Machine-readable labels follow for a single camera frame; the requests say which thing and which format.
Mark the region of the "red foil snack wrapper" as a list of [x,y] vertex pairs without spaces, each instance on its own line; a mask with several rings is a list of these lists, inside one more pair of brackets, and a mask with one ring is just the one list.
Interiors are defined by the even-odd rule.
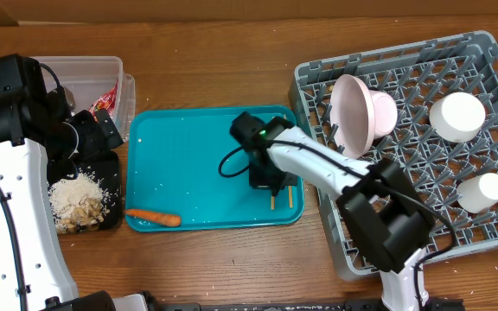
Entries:
[[96,111],[106,110],[111,117],[117,102],[118,83],[114,87],[101,95],[89,108],[90,113],[95,116]]

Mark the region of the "orange carrot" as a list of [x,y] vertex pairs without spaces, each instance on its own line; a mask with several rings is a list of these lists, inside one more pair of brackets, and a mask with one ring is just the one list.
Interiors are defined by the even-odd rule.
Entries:
[[124,212],[128,216],[140,218],[167,227],[177,227],[182,223],[182,218],[176,214],[159,213],[139,209],[127,209]]

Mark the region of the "pink round plate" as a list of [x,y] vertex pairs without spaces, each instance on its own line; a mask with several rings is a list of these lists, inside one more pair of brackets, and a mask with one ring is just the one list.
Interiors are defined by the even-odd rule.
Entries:
[[374,106],[370,90],[352,75],[342,75],[330,96],[330,122],[337,126],[335,143],[342,153],[357,159],[364,155],[374,139]]

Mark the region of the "white small bowl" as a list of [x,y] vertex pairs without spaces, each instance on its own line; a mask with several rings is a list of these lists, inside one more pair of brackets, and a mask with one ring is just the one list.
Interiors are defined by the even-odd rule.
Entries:
[[480,131],[486,111],[482,102],[472,94],[454,92],[433,104],[429,119],[431,127],[444,140],[465,143]]

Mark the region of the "white cup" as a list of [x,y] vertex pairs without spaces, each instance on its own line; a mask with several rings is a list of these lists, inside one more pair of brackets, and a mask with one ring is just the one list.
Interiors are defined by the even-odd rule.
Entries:
[[478,175],[463,181],[456,190],[460,207],[469,213],[479,213],[498,202],[498,174]]

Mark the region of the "pink bowl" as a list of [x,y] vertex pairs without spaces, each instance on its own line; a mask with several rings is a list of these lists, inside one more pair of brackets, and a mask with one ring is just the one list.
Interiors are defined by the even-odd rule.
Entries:
[[398,110],[395,100],[385,92],[371,91],[374,109],[374,139],[389,135],[396,126]]

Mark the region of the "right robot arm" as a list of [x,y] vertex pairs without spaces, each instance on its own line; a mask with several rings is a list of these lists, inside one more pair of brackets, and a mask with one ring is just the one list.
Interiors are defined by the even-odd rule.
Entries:
[[393,161],[350,159],[292,122],[264,122],[244,111],[230,128],[249,157],[249,184],[277,196],[302,178],[332,199],[358,251],[380,271],[385,310],[424,310],[421,270],[435,220]]

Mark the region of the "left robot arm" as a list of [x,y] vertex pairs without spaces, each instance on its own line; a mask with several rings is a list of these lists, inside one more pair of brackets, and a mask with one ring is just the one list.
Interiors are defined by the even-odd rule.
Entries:
[[0,310],[113,310],[105,291],[80,296],[63,258],[48,173],[76,176],[76,158],[122,144],[107,110],[73,112],[64,88],[46,89],[49,66],[0,57]]

